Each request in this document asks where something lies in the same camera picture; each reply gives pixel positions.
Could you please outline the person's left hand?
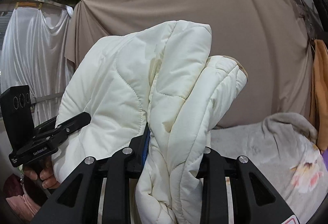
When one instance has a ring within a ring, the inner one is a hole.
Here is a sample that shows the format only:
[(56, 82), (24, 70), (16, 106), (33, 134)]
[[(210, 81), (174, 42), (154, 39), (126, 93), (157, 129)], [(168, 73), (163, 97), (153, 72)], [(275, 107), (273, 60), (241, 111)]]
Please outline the person's left hand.
[(24, 165), (23, 166), (23, 173), (25, 176), (30, 178), (31, 180), (38, 180), (42, 181), (42, 187), (44, 189), (56, 189), (60, 186), (60, 183), (55, 178), (53, 172), (53, 164), (51, 156), (47, 156), (44, 158), (43, 161), (43, 170), (40, 173), (32, 170), (32, 168)]

